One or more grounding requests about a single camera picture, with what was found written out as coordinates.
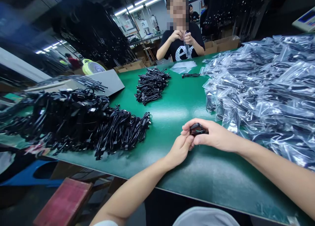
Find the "printed logo on t-shirt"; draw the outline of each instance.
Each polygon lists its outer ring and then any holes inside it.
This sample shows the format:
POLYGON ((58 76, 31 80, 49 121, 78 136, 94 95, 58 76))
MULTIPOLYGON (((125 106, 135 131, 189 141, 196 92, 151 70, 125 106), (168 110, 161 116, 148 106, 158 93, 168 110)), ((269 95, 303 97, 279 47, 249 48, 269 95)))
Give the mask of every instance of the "printed logo on t-shirt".
POLYGON ((182 61, 182 60, 185 60, 185 59, 189 59, 191 58, 191 54, 193 52, 193 46, 191 46, 189 48, 189 54, 188 54, 188 57, 186 56, 186 46, 184 45, 181 45, 177 48, 176 50, 176 53, 175 53, 175 59, 176 61, 182 61))

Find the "white sleeve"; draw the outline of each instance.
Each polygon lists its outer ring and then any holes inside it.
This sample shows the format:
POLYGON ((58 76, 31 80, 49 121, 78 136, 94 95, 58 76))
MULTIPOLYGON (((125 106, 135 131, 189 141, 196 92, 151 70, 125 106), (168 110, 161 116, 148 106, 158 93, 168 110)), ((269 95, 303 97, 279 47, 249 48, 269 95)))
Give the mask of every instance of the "white sleeve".
POLYGON ((118 226, 114 221, 105 220, 94 224, 94 226, 118 226))

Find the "green workbench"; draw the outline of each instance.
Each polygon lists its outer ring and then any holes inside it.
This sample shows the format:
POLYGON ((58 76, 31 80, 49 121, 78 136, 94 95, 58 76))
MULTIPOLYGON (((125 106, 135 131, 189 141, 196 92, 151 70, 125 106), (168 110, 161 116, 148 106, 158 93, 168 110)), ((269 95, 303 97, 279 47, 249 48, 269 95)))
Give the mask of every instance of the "green workbench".
MULTIPOLYGON (((209 57, 193 59, 198 66, 190 73, 199 73, 205 65, 202 60, 209 57)), ((168 63, 158 68, 171 68, 172 65, 168 63)), ((214 120, 214 115, 206 111, 202 87, 208 77, 183 79, 180 74, 168 71, 172 79, 163 91, 162 99, 146 106, 134 97, 138 75, 146 70, 119 74, 125 88, 111 98, 111 106, 120 104, 122 109, 140 117, 145 112, 152 114, 146 139, 134 150, 111 156, 104 154, 100 161, 95 160, 92 151, 60 153, 58 156, 49 153, 48 156, 127 179, 165 156, 188 120, 195 117, 214 120)), ((0 143, 22 147, 24 142, 20 137, 1 134, 0 143)), ((296 217, 301 226, 314 225, 310 217, 243 158, 208 146, 196 146, 180 166, 162 178, 157 188, 282 224, 289 224, 288 217, 296 217)))

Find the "hand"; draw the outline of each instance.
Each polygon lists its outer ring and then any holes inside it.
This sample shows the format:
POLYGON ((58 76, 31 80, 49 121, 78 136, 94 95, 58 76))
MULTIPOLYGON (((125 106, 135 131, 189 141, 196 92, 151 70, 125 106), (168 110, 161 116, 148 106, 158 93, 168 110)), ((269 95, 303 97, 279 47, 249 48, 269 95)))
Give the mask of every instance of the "hand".
POLYGON ((180 135, 176 138, 170 152, 164 157, 169 169, 175 168, 180 165, 187 157, 187 153, 191 150, 194 137, 189 133, 180 135))
POLYGON ((174 42, 176 39, 183 40, 183 35, 184 35, 184 31, 174 31, 169 37, 169 40, 171 42, 174 42))
POLYGON ((182 135, 187 135, 190 132, 190 127, 193 124, 200 123, 202 127, 209 130, 209 134, 200 134, 195 136, 194 145, 207 145, 215 147, 219 150, 227 152, 237 152, 238 147, 242 146, 242 142, 246 139, 228 131, 214 121, 194 118, 188 121, 182 128, 182 135))
POLYGON ((184 36, 184 42, 185 44, 189 45, 193 45, 193 43, 195 42, 195 39, 191 36, 190 32, 184 36))

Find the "person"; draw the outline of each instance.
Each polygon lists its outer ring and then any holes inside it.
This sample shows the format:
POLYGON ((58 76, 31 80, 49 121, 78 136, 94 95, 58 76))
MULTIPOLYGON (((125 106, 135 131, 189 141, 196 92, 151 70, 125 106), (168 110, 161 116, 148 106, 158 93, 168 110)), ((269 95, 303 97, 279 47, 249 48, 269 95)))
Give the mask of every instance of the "person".
POLYGON ((68 58, 69 63, 72 65, 74 70, 81 68, 80 61, 71 56, 71 54, 66 53, 65 56, 68 58))
POLYGON ((158 60, 168 59, 170 55, 173 61, 204 55, 204 43, 198 25, 187 22, 187 1, 166 0, 167 11, 173 18, 173 27, 163 34, 157 51, 158 60))
POLYGON ((189 20, 190 21, 197 21, 200 18, 198 12, 194 11, 193 6, 189 5, 189 20))
MULTIPOLYGON (((228 131, 213 121, 194 118, 182 129, 169 153, 125 182, 98 211, 90 226, 124 225, 164 174, 180 165, 196 145, 212 146, 240 155, 315 220, 315 173, 228 131), (208 129, 209 134, 191 136, 189 128, 196 123, 208 129)), ((188 225, 239 226, 230 214, 214 208, 201 207, 185 211, 173 224, 188 225)))
POLYGON ((63 65, 67 66, 67 62, 62 58, 62 57, 59 57, 59 62, 62 63, 63 65))
POLYGON ((209 35, 209 30, 207 30, 206 25, 204 25, 203 23, 206 20, 207 14, 208 14, 208 5, 209 5, 209 0, 203 0, 203 5, 206 8, 205 11, 203 11, 203 13, 200 16, 200 27, 201 27, 201 33, 203 36, 208 36, 209 35))

